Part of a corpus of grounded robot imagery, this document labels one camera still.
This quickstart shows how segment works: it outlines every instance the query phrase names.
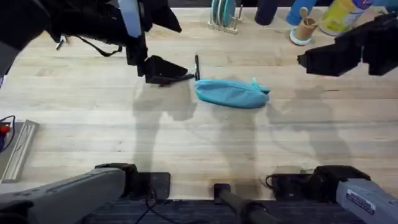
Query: black cable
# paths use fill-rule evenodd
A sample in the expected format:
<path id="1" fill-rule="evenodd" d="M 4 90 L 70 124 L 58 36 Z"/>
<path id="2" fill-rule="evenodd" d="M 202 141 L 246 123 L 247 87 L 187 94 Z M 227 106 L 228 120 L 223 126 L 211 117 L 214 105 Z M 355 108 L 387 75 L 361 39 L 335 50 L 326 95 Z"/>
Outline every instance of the black cable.
<path id="1" fill-rule="evenodd" d="M 107 53 L 107 52 L 101 50 L 99 47 L 97 47 L 97 46 L 95 46 L 94 44 L 92 44 L 90 41 L 88 41 L 88 40 L 86 40 L 86 39 L 80 37 L 79 35 L 74 35 L 74 36 L 77 37 L 77 38 L 79 38 L 79 39 L 80 39 L 81 41 L 83 41 L 84 43 L 86 43 L 86 44 L 88 44 L 88 45 L 94 47 L 94 49 L 97 50 L 97 51 L 98 51 L 102 56 L 104 56 L 104 57 L 110 57 L 110 56 L 112 56 L 112 55 L 114 55 L 114 54 L 116 54 L 116 53 L 118 53 L 118 52 L 122 52 L 122 50 L 123 50 L 122 46 L 119 46 L 117 50 L 114 50 L 114 51 L 111 52 L 111 53 Z"/>
<path id="2" fill-rule="evenodd" d="M 268 176 L 266 177 L 265 180 L 260 179 L 260 183 L 261 183 L 263 186 L 265 186 L 265 187 L 267 187 L 267 188 L 273 190 L 273 189 L 274 189 L 274 186 L 272 186 L 271 184 L 268 183 L 268 180 L 269 180 L 270 178 L 272 178 L 273 176 L 274 176 L 274 175 L 272 174 L 272 175 L 268 175 Z"/>
<path id="3" fill-rule="evenodd" d="M 152 207 L 149 206 L 148 200 L 145 201 L 145 204 L 147 206 L 147 209 L 150 210 L 153 214 L 157 215 L 160 218 L 163 218 L 164 220 L 168 221 L 169 223 L 173 223 L 173 224 L 194 224 L 194 223 L 208 223 L 208 221 L 203 221 L 203 220 L 197 220 L 197 221 L 193 221 L 193 222 L 188 222 L 188 223 L 180 223 L 177 221 L 174 221 L 172 219 L 170 219 L 169 217 L 166 217 L 165 215 L 160 214 L 159 212 L 156 212 L 153 208 L 157 205 L 157 194 L 155 189 L 152 188 L 152 186 L 150 186 L 152 192 L 154 193 L 154 200 L 155 200 L 155 204 L 153 204 Z"/>
<path id="4" fill-rule="evenodd" d="M 10 115 L 8 117 L 0 119 L 0 122 L 3 122 L 3 121 L 5 121 L 5 120 L 7 120 L 9 118 L 12 118 L 12 135 L 11 135 L 11 139 L 8 142 L 8 144 L 6 144 L 6 146 L 4 148 L 0 149 L 0 153 L 4 152 L 11 145 L 11 143 L 14 140 L 14 137 L 15 137 L 15 119 L 16 119 L 15 115 Z"/>
<path id="5" fill-rule="evenodd" d="M 150 208 L 154 208 L 156 206 L 156 203 L 151 205 L 149 208 L 147 208 L 147 210 L 137 219 L 137 221 L 135 222 L 135 224 L 138 224 L 144 217 L 146 214 L 148 214 L 148 212 L 150 211 Z"/>

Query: blue plate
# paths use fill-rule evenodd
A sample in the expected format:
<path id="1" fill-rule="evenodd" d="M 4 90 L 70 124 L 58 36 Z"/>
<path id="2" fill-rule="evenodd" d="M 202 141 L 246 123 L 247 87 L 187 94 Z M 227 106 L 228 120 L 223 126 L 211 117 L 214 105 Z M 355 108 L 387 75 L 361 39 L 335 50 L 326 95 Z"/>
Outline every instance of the blue plate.
<path id="1" fill-rule="evenodd" d="M 220 3 L 218 4 L 217 16 L 218 16 L 218 24 L 219 25 L 222 25 L 222 22 L 223 22 L 225 2 L 226 2 L 226 0 L 220 0 Z"/>
<path id="2" fill-rule="evenodd" d="M 224 27 L 229 27 L 229 25 L 232 22 L 232 18 L 235 15 L 235 7 L 236 3 L 235 0 L 225 0 L 225 6 L 224 6 L 224 13 L 223 13 L 223 26 Z"/>
<path id="3" fill-rule="evenodd" d="M 218 4 L 220 0 L 213 0 L 211 2 L 211 21 L 218 25 Z"/>

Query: light wood surface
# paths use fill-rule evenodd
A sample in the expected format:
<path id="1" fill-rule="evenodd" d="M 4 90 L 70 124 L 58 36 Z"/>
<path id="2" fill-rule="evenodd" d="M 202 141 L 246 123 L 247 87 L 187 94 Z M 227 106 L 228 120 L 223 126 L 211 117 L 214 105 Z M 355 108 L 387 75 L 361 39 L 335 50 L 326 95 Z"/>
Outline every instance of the light wood surface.
<path id="1" fill-rule="evenodd" d="M 147 35 L 151 54 L 184 67 L 194 68 L 197 53 L 203 78 L 256 77 L 272 90 L 259 110 L 202 102 L 193 80 L 170 88 L 145 84 L 124 54 L 104 58 L 78 39 L 57 52 L 43 34 L 0 90 L 0 116 L 41 124 L 21 181 L 1 188 L 35 187 L 97 164 L 128 162 L 170 172 L 172 198 L 210 198 L 213 183 L 229 182 L 243 197 L 267 199 L 271 193 L 258 181 L 267 174 L 345 164 L 398 196 L 398 70 L 371 77 L 361 64 L 339 78 L 306 74 L 297 55 L 333 38 L 316 30 L 309 45 L 292 44 L 287 10 L 261 27 L 256 10 L 244 9 L 239 34 L 231 35 L 207 27 L 209 9 L 176 9 L 181 34 L 154 27 Z M 360 22 L 377 12 L 367 11 Z"/>

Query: yellow container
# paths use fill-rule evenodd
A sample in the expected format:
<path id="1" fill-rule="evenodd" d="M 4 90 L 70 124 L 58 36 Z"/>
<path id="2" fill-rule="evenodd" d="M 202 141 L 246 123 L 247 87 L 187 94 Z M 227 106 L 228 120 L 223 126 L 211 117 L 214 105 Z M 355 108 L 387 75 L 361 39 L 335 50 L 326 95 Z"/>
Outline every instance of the yellow container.
<path id="1" fill-rule="evenodd" d="M 340 35 L 354 24 L 373 0 L 335 0 L 323 16 L 319 28 L 329 35 Z"/>

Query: gray robot arm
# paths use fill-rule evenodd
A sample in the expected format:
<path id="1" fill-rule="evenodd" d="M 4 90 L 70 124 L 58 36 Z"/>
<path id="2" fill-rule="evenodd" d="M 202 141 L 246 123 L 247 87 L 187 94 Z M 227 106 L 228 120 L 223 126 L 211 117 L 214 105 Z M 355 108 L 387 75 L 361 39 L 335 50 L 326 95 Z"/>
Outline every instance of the gray robot arm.
<path id="1" fill-rule="evenodd" d="M 338 203 L 367 224 L 398 223 L 398 200 L 351 166 L 318 166 L 313 174 L 273 174 L 277 200 Z"/>
<path id="2" fill-rule="evenodd" d="M 126 173 L 123 170 L 99 168 L 53 184 L 0 195 L 3 208 L 0 213 L 17 214 L 30 224 L 76 223 L 96 208 L 122 196 L 125 187 Z M 4 212 L 18 202 L 23 202 L 19 209 Z M 1 220 L 1 223 L 15 221 Z"/>

